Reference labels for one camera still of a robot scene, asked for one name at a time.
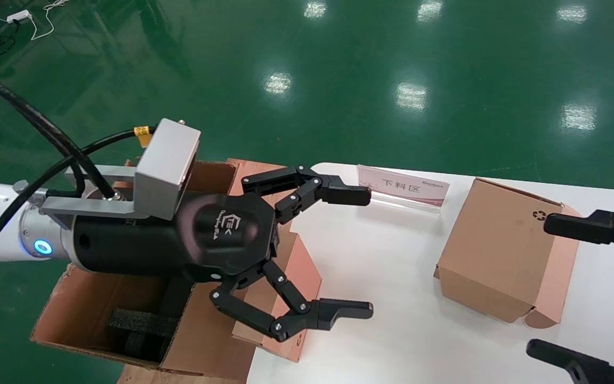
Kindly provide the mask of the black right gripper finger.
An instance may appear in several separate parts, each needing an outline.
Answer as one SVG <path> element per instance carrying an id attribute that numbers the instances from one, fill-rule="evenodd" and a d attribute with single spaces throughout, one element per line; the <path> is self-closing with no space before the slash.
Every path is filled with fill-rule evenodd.
<path id="1" fill-rule="evenodd" d="M 614 212 L 594 211 L 589 217 L 552 213 L 544 221 L 548 234 L 594 244 L 614 244 Z"/>
<path id="2" fill-rule="evenodd" d="M 614 383 L 614 366 L 609 362 L 554 343 L 531 339 L 527 355 L 565 370 L 574 383 Z"/>

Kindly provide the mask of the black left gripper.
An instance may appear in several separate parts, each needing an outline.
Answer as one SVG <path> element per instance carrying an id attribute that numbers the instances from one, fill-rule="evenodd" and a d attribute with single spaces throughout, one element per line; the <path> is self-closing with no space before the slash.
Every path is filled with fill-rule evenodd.
<path id="1" fill-rule="evenodd" d="M 249 175 L 241 184 L 244 195 L 188 192 L 169 220 L 77 216 L 72 230 L 75 264 L 95 273 L 194 282 L 237 279 L 250 270 L 270 282 L 288 312 L 275 318 L 235 297 L 239 281 L 212 290 L 211 302 L 224 315 L 278 342 L 304 330 L 329 331 L 339 318 L 371 318 L 370 302 L 307 301 L 278 265 L 267 260 L 276 249 L 276 221 L 285 225 L 320 200 L 368 206 L 372 190 L 302 165 Z M 261 198 L 287 191 L 274 209 Z"/>

